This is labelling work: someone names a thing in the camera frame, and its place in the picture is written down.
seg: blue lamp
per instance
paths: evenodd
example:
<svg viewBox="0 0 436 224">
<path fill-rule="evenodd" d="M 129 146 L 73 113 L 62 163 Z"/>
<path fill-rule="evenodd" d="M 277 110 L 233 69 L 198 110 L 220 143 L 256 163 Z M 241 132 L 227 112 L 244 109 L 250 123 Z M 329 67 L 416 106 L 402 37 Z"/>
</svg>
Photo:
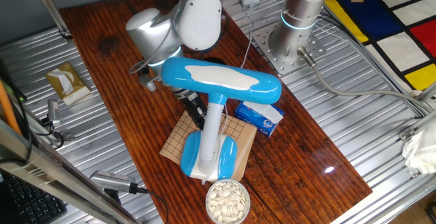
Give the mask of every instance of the blue lamp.
<svg viewBox="0 0 436 224">
<path fill-rule="evenodd" d="M 280 98 L 280 80 L 258 71 L 183 57 L 166 60 L 161 77 L 170 86 L 208 94 L 204 129 L 191 133 L 183 149 L 183 173 L 209 181 L 230 178 L 238 148 L 230 136 L 218 134 L 227 98 L 272 104 Z"/>
</svg>

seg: white cable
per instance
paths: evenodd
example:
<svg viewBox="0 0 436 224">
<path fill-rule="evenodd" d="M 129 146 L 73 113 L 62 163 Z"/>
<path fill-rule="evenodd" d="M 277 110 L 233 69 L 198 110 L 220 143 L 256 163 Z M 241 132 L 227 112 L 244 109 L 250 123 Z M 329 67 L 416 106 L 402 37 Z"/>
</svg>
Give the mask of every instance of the white cable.
<svg viewBox="0 0 436 224">
<path fill-rule="evenodd" d="M 249 19 L 249 23 L 250 23 L 250 37 L 249 37 L 249 41 L 248 41 L 247 51 L 245 52 L 244 61 L 243 61 L 243 64 L 240 66 L 240 68 L 243 68 L 245 65 L 245 61 L 247 60 L 248 51 L 249 51 L 250 45 L 251 45 L 251 40 L 253 39 L 253 30 L 251 29 L 251 11 L 252 11 L 252 9 L 253 9 L 253 0 L 251 0 L 250 13 L 248 15 L 248 19 Z"/>
<path fill-rule="evenodd" d="M 174 26 L 174 22 L 176 21 L 176 16 L 178 11 L 180 10 L 180 4 L 181 4 L 182 0 L 178 0 L 178 4 L 177 4 L 177 10 L 176 13 L 173 15 L 172 19 L 171 19 L 171 25 L 170 28 L 168 29 L 168 31 L 165 34 L 165 37 L 163 38 L 162 42 L 158 45 L 158 47 L 156 48 L 156 50 L 153 52 L 153 54 L 151 55 L 151 57 L 147 60 L 147 61 L 138 61 L 137 63 L 135 63 L 135 65 L 131 66 L 129 69 L 129 74 L 135 74 L 137 73 L 139 70 L 141 70 L 142 68 L 144 68 L 147 64 L 149 64 L 149 62 L 151 61 L 151 59 L 156 55 L 157 51 L 160 50 L 160 48 L 163 46 L 163 44 L 165 43 L 166 39 L 168 38 L 168 36 L 170 35 L 173 26 Z"/>
<path fill-rule="evenodd" d="M 225 122 L 224 122 L 224 126 L 223 129 L 221 130 L 221 134 L 219 134 L 219 144 L 218 144 L 218 150 L 219 148 L 221 148 L 221 137 L 223 136 L 223 132 L 225 130 L 225 126 L 227 126 L 227 121 L 228 121 L 228 112 L 227 112 L 227 104 L 224 105 L 225 108 Z M 212 174 L 215 171 L 215 166 L 217 164 L 217 162 L 219 162 L 219 155 L 221 154 L 221 150 L 219 150 L 217 152 L 217 157 L 215 158 L 215 163 L 213 164 L 213 168 L 212 168 L 212 172 L 205 178 L 202 180 L 202 185 L 204 185 L 206 183 L 206 181 L 212 176 Z"/>
<path fill-rule="evenodd" d="M 333 35 L 339 39 L 342 39 L 344 42 L 347 42 L 347 40 L 343 39 L 342 37 L 339 37 L 338 35 L 335 35 L 333 33 L 329 33 L 328 31 L 323 30 L 322 28 L 320 28 L 319 26 L 315 25 L 315 27 L 317 27 L 320 31 L 323 31 L 324 33 L 327 33 L 329 35 Z M 327 82 L 322 78 L 320 71 L 318 71 L 318 67 L 316 65 L 314 65 L 312 67 L 312 70 L 315 72 L 316 76 L 318 77 L 318 79 L 320 79 L 320 82 L 332 93 L 335 93 L 337 95 L 344 95 L 344 96 L 360 96 L 360 95 L 375 95 L 375 94 L 380 94 L 380 95 L 393 95 L 402 99 L 406 99 L 410 102 L 412 102 L 413 104 L 420 106 L 422 109 L 426 110 L 428 113 L 431 113 L 432 110 L 427 107 L 426 105 L 424 105 L 421 101 L 418 101 L 417 99 L 410 97 L 408 95 L 404 95 L 402 93 L 396 92 L 396 91 L 383 91 L 383 90 L 379 90 L 379 91 L 363 91 L 363 92 L 345 92 L 345 91 L 338 91 L 335 88 L 332 88 L 330 85 L 327 84 Z"/>
</svg>

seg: hose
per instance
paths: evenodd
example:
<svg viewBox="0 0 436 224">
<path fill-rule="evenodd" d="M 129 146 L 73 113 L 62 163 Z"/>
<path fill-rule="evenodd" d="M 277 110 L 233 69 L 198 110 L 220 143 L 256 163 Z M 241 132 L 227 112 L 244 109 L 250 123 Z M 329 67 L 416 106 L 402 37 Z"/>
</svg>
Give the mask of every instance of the hose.
<svg viewBox="0 0 436 224">
<path fill-rule="evenodd" d="M 344 92 L 344 91 L 338 91 L 334 88 L 332 88 L 330 85 L 327 84 L 327 82 L 322 78 L 320 71 L 318 71 L 318 67 L 316 65 L 312 66 L 312 70 L 315 72 L 316 76 L 320 79 L 321 83 L 332 93 L 335 93 L 337 95 L 344 95 L 344 96 L 360 96 L 360 95 L 393 95 L 395 97 L 399 97 L 402 99 L 406 99 L 413 104 L 420 106 L 422 109 L 426 110 L 428 113 L 431 113 L 432 110 L 424 105 L 421 101 L 418 101 L 417 99 L 410 97 L 408 95 L 404 95 L 395 91 L 362 91 L 362 92 Z"/>
</svg>

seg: white cloth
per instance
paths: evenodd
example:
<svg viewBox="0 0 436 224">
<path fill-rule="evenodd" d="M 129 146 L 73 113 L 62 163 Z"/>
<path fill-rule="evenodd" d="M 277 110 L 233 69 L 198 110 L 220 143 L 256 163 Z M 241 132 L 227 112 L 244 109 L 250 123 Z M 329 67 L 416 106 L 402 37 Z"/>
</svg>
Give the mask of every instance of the white cloth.
<svg viewBox="0 0 436 224">
<path fill-rule="evenodd" d="M 406 142 L 403 157 L 404 165 L 417 168 L 421 174 L 436 172 L 436 121 Z"/>
</svg>

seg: metal rod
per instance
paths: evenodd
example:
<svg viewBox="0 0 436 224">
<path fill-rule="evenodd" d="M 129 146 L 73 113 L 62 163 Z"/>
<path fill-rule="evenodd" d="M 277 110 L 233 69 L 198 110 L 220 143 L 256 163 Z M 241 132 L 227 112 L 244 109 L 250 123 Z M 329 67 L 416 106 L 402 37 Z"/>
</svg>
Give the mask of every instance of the metal rod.
<svg viewBox="0 0 436 224">
<path fill-rule="evenodd" d="M 59 32 L 62 35 L 62 37 L 65 38 L 71 37 L 71 33 L 69 32 L 69 29 L 66 23 L 63 21 L 61 13 L 59 13 L 59 10 L 57 9 L 53 0 L 42 0 L 42 3 L 44 3 L 48 12 L 50 12 L 50 15 L 52 16 L 54 22 L 59 28 Z"/>
<path fill-rule="evenodd" d="M 24 159 L 29 141 L 0 120 L 0 157 Z M 31 157 L 25 166 L 4 162 L 7 172 L 26 180 L 59 199 L 71 204 L 105 223 L 138 223 L 121 205 L 101 191 L 85 175 L 66 161 L 57 151 L 44 143 L 31 145 Z"/>
</svg>

